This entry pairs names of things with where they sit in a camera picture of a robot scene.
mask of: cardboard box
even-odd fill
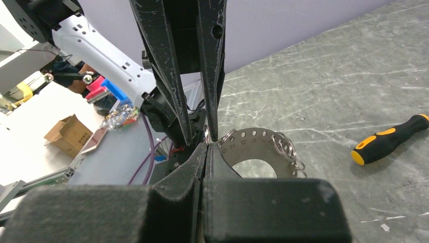
[[[76,115],[72,115],[57,122],[45,135],[45,139],[59,147],[72,158],[75,158],[92,134],[93,133],[77,119]]]

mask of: screwdriver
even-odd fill
[[[367,165],[391,154],[399,145],[415,133],[429,128],[429,116],[414,115],[405,123],[376,133],[352,150],[352,159],[359,165]]]

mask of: white floor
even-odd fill
[[[0,127],[0,185],[29,182],[68,166],[73,158],[47,145],[44,136],[57,121],[73,114],[93,132],[103,120],[82,96],[51,83],[7,116],[4,125],[10,131]],[[19,200],[2,213],[14,209]]]

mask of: marble surface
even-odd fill
[[[429,112],[429,0],[398,1],[225,78],[220,135],[264,127],[291,138],[309,177],[337,190],[355,242],[429,242],[429,132],[370,165],[350,151]],[[244,162],[246,177],[273,177]]]

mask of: black cable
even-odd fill
[[[57,57],[64,58],[65,59],[64,61],[67,61],[68,59],[70,59],[73,56],[71,54],[67,55],[67,56],[60,56],[60,55],[57,55],[55,52],[51,52],[51,51],[48,51],[48,50],[39,50],[39,49],[19,49],[19,50],[17,50],[17,52],[19,52],[19,53],[22,54],[22,52],[20,52],[20,51],[49,52],[49,53],[51,53],[51,54],[53,54],[53,55],[55,55]]]
[[[189,106],[188,106],[188,105],[186,105],[186,107],[188,108],[188,110],[189,110],[189,111],[198,111],[198,110],[200,110],[203,106],[204,106],[204,99],[202,99],[202,100],[200,101],[200,103],[197,105],[197,108],[195,108],[195,110],[193,110],[193,109],[189,108]]]

